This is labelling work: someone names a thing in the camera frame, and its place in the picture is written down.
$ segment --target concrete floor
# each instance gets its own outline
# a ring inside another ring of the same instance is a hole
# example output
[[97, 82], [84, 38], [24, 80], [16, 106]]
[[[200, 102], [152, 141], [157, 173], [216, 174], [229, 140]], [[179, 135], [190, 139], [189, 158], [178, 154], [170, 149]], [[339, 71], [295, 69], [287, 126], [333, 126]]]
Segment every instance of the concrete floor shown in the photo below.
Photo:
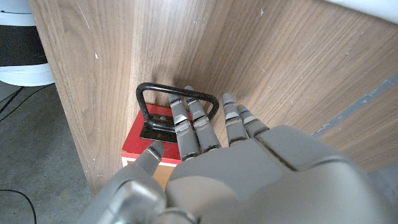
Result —
[[[0, 119], [39, 88], [24, 88]], [[76, 222], [91, 195], [55, 85], [32, 95], [0, 122], [0, 153], [0, 189], [26, 194], [37, 223]], [[398, 163], [369, 177], [391, 202], [398, 203]], [[0, 191], [0, 223], [33, 222], [23, 196]]]

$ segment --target black metal handle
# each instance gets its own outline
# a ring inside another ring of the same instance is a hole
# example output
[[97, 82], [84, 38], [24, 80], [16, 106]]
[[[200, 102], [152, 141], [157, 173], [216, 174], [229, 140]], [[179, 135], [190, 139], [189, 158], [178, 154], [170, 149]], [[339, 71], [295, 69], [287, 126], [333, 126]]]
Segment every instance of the black metal handle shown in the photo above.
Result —
[[186, 89], [181, 89], [181, 88], [176, 88], [173, 86], [167, 86], [167, 85], [161, 85], [161, 84], [156, 84], [156, 83], [141, 83], [136, 90], [136, 95], [137, 95], [137, 100], [138, 100], [138, 105], [142, 111], [142, 115], [144, 116], [145, 122], [149, 124], [153, 124], [152, 122], [152, 115], [148, 112], [147, 105], [145, 104], [145, 99], [144, 99], [144, 91], [145, 90], [154, 90], [154, 91], [160, 91], [163, 93], [171, 93], [174, 95], [178, 96], [186, 96], [190, 98], [195, 98], [199, 100], [205, 100], [207, 102], [210, 102], [213, 106], [211, 107], [211, 110], [207, 117], [209, 120], [213, 119], [214, 116], [216, 115], [218, 111], [218, 107], [220, 106], [218, 103], [217, 98], [215, 98], [212, 95], [206, 94], [206, 93], [200, 93], [198, 91], [192, 91], [192, 90], [186, 90]]

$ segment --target white object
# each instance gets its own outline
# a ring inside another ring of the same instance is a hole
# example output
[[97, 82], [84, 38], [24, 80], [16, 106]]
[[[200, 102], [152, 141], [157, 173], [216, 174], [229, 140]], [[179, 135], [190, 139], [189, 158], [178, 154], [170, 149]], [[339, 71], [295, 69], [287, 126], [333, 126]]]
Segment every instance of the white object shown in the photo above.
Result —
[[326, 0], [398, 24], [398, 0]]
[[[35, 26], [28, 0], [0, 0], [0, 25]], [[40, 86], [54, 83], [50, 65], [0, 67], [0, 81], [18, 86]]]

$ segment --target wood grain panel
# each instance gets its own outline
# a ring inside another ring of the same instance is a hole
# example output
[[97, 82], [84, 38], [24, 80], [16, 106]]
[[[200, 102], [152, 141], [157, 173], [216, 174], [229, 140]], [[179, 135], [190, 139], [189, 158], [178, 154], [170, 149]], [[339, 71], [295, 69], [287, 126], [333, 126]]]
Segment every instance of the wood grain panel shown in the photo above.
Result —
[[[310, 134], [398, 70], [396, 25], [323, 1], [31, 5], [93, 193], [121, 167], [142, 82], [228, 91], [270, 127]], [[222, 112], [213, 123], [225, 146]]]
[[319, 138], [372, 172], [398, 161], [398, 85]]

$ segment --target gray strip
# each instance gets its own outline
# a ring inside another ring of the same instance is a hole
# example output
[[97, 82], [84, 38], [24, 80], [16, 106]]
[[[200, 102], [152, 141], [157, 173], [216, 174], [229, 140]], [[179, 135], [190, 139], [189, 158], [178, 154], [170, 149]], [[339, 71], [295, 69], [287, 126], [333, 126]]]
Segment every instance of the gray strip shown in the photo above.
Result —
[[332, 127], [336, 126], [338, 123], [342, 122], [347, 117], [351, 116], [355, 111], [359, 110], [366, 104], [370, 103], [372, 100], [376, 99], [379, 95], [383, 94], [390, 87], [398, 83], [398, 72], [391, 76], [389, 79], [382, 82], [378, 87], [369, 93], [365, 94], [357, 102], [353, 103], [351, 106], [347, 107], [339, 115], [331, 119], [327, 124], [323, 125], [318, 131], [312, 133], [313, 137], [319, 137], [323, 133], [327, 132]]

